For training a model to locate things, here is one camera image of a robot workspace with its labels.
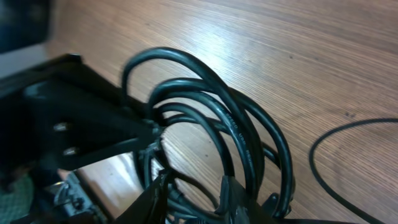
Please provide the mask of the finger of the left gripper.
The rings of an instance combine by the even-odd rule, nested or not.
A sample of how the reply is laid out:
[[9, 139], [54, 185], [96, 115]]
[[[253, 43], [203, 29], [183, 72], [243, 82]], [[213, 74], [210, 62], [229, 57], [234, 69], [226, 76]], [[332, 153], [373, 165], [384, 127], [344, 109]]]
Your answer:
[[55, 82], [54, 154], [61, 169], [73, 170], [125, 152], [147, 148], [160, 129], [92, 93]]

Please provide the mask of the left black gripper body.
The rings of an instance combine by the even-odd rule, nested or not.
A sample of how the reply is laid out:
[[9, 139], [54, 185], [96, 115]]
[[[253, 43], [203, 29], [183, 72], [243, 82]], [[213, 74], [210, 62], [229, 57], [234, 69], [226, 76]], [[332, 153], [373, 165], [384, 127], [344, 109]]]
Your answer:
[[32, 112], [23, 92], [28, 86], [58, 78], [83, 87], [93, 77], [81, 55], [65, 54], [33, 64], [1, 78], [1, 186], [8, 187], [25, 174], [43, 155], [37, 127], [45, 115]]

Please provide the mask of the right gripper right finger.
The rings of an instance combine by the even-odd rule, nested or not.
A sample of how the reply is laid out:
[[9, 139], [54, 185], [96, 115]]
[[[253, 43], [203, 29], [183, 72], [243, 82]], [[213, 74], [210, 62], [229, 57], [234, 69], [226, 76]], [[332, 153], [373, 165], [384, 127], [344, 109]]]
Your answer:
[[221, 216], [223, 223], [277, 224], [231, 176], [222, 178], [220, 205], [216, 209], [216, 214]]

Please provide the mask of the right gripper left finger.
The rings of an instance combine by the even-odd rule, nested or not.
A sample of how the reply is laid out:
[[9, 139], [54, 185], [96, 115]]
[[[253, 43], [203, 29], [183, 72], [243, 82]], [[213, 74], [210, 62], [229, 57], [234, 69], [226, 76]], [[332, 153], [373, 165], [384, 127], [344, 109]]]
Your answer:
[[114, 224], [163, 224], [167, 213], [168, 183], [158, 176]]

